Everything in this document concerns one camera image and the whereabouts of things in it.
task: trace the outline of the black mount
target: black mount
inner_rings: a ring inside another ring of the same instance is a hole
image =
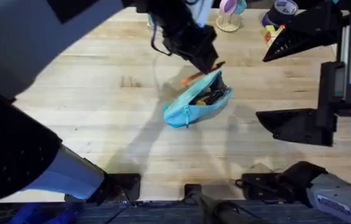
[[[321,174],[328,172],[323,167],[300,161],[283,173],[242,174],[235,185],[243,190],[248,200],[285,200],[287,203],[301,202],[312,208],[306,189]]]
[[[65,195],[66,202],[96,203],[101,205],[105,201],[128,200],[139,198],[141,176],[139,174],[105,174],[105,179],[86,200]]]
[[[260,111],[260,123],[275,139],[318,146],[333,146],[337,116],[351,117],[349,67],[342,59],[343,27],[350,25],[351,15],[342,16],[333,1],[326,0],[306,10],[286,24],[269,48],[263,61],[302,52],[320,45],[338,43],[337,62],[321,64],[317,109]]]
[[[336,43],[342,31],[342,13],[333,1],[324,1],[286,23],[263,61],[303,52],[321,45]]]
[[[345,69],[342,62],[321,65],[318,108],[256,112],[260,123],[275,139],[318,146],[333,146],[337,115],[351,117],[351,84],[345,98],[340,94],[337,78]]]

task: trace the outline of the purple tape roll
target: purple tape roll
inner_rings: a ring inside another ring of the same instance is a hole
[[[263,20],[261,21],[261,24],[263,25],[263,27],[272,25],[274,26],[275,29],[279,29],[279,25],[271,22],[270,19],[268,19],[268,12],[264,15]]]

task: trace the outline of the zipper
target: zipper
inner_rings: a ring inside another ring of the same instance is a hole
[[[184,114],[185,114],[185,117],[186,117],[185,123],[187,125],[187,128],[189,127],[189,113],[190,113],[189,106],[185,106],[184,107]]]

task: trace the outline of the black bracket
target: black bracket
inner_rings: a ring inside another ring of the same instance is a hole
[[[243,174],[241,179],[235,181],[235,185],[243,190],[247,200],[282,200],[276,195],[278,174]]]
[[[128,200],[139,198],[141,176],[139,174],[106,174],[102,184],[94,194],[86,200],[78,199],[66,194],[66,202],[96,203],[101,205],[104,201]]]

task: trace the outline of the orange item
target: orange item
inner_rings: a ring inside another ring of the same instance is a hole
[[[211,67],[210,71],[214,71],[214,70],[220,68],[224,63],[225,63],[225,62],[219,62],[219,63],[213,65],[213,66]],[[183,79],[181,80],[181,84],[186,84],[186,83],[188,83],[188,82],[190,82],[190,81],[196,79],[197,77],[199,77],[199,76],[201,76],[201,75],[204,75],[204,74],[203,74],[202,72],[198,72],[198,73],[196,73],[195,75],[191,75],[190,77],[183,78]]]

